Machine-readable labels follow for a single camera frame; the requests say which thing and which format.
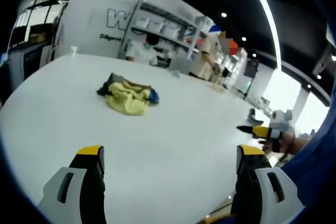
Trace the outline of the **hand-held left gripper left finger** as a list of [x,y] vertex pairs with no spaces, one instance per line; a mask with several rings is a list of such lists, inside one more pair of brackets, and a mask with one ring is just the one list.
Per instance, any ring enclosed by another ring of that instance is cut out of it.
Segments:
[[104,148],[80,149],[43,187],[38,210],[51,223],[105,223]]

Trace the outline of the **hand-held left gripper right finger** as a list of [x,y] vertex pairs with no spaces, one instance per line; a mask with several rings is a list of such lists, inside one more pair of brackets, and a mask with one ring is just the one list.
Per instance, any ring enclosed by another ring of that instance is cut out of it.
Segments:
[[235,223],[291,223],[304,209],[297,186],[265,153],[238,145],[237,182],[232,215]]

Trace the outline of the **person's right hand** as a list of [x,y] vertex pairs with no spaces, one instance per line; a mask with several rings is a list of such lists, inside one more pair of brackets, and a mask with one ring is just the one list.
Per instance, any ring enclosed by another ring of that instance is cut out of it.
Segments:
[[275,153],[287,153],[296,155],[300,150],[308,144],[309,140],[306,138],[295,137],[294,134],[282,133],[278,141],[260,140],[263,151],[272,151]]

